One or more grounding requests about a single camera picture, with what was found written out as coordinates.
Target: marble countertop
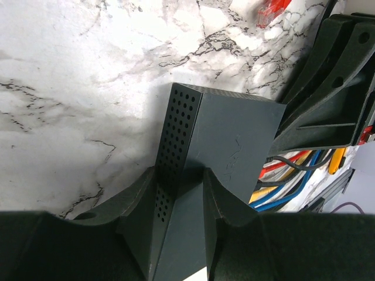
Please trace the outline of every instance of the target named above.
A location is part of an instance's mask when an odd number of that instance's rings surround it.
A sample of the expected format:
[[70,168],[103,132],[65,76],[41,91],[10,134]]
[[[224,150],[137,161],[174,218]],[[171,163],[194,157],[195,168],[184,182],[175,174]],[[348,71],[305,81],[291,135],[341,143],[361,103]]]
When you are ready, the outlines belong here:
[[259,0],[0,0],[0,209],[73,218],[129,186],[172,82],[276,99],[325,2],[258,29]]

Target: black cable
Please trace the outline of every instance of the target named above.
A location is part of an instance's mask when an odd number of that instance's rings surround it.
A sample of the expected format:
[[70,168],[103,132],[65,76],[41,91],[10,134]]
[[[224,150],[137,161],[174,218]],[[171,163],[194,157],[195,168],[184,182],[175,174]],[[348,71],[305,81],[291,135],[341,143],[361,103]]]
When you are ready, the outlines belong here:
[[302,170],[302,171],[314,171],[320,167],[323,167],[325,164],[328,163],[328,161],[330,161],[330,159],[332,158],[333,154],[335,153],[335,150],[332,149],[332,151],[328,154],[327,157],[325,157],[325,159],[323,161],[321,161],[319,164],[316,164],[316,165],[313,165],[313,166],[304,166],[304,165],[298,165],[292,161],[290,161],[289,159],[285,158],[285,157],[282,157],[282,156],[274,156],[274,160],[279,160],[279,161],[282,161],[284,163],[286,163],[288,166],[294,168],[294,169],[298,169],[298,170]]
[[[318,157],[318,161],[321,161],[323,158],[325,158],[326,155],[328,154],[328,152],[329,152],[329,149],[323,150],[322,153],[321,153],[321,154],[319,155],[319,157]],[[299,189],[299,186],[302,184],[302,181],[303,181],[303,180],[304,180],[304,178],[301,178],[301,179],[299,180],[299,182],[297,182],[297,184],[295,184],[295,185],[292,187],[292,189],[290,189],[290,191],[288,191],[288,192],[286,193],[285,196],[289,196],[289,195],[293,194],[294,192],[296,192],[297,189]],[[280,204],[279,206],[274,207],[274,208],[270,209],[269,211],[277,212],[278,210],[280,210],[283,206],[285,206],[285,205],[287,205],[287,204],[288,204],[288,203]]]
[[[310,153],[310,155],[302,162],[302,165],[307,165],[310,162],[310,160],[311,160],[311,158],[312,158],[313,155],[314,155],[314,153]],[[299,174],[300,171],[301,170],[295,169],[285,179],[279,180],[279,181],[265,181],[265,182],[263,182],[261,180],[258,180],[256,188],[259,188],[259,187],[281,186],[283,184],[287,184],[292,179],[294,179],[297,176],[297,174]]]

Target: bundle of cables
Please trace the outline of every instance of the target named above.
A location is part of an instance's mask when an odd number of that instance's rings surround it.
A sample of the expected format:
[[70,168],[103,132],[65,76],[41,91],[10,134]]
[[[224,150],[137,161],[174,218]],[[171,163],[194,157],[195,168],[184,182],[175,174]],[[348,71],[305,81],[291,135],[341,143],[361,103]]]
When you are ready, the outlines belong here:
[[[267,162],[270,162],[272,160],[279,160],[281,163],[275,164],[268,166],[264,168],[266,172],[270,170],[277,169],[283,165],[288,165],[292,167],[288,173],[284,176],[283,179],[280,181],[268,181],[268,182],[262,182],[258,181],[257,187],[269,187],[267,190],[260,190],[256,191],[257,194],[266,194],[264,197],[253,201],[253,197],[250,200],[249,206],[254,208],[257,211],[265,211],[265,210],[274,210],[275,208],[280,208],[286,203],[288,203],[290,200],[298,196],[302,190],[305,188],[307,181],[311,177],[313,171],[316,169],[324,166],[327,164],[327,162],[332,158],[334,154],[334,150],[332,150],[328,154],[328,150],[325,151],[316,151],[314,153],[311,153],[309,151],[307,152],[300,152],[296,156],[287,159],[282,156],[274,156],[271,158],[267,159]],[[298,163],[294,163],[294,160],[299,159],[299,162],[301,165]],[[283,198],[277,199],[275,201],[266,203],[270,199],[274,198],[280,191],[282,191],[287,183],[292,181],[293,179],[296,178],[297,175],[300,174],[300,172],[305,171],[305,175],[300,181],[289,191],[288,194],[286,194]]]

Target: purple cable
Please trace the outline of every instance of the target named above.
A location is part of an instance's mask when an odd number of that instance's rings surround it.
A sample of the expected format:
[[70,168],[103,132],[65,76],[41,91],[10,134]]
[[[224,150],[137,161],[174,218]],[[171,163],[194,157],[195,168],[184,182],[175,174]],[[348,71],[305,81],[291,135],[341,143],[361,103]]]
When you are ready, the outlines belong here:
[[362,210],[361,207],[359,207],[356,203],[353,203],[353,202],[346,202],[346,203],[343,203],[341,204],[340,206],[337,206],[331,213],[335,213],[337,212],[338,210],[340,210],[342,207],[345,207],[345,206],[348,206],[348,205],[351,205],[351,206],[354,206],[361,214],[365,215],[364,211]]

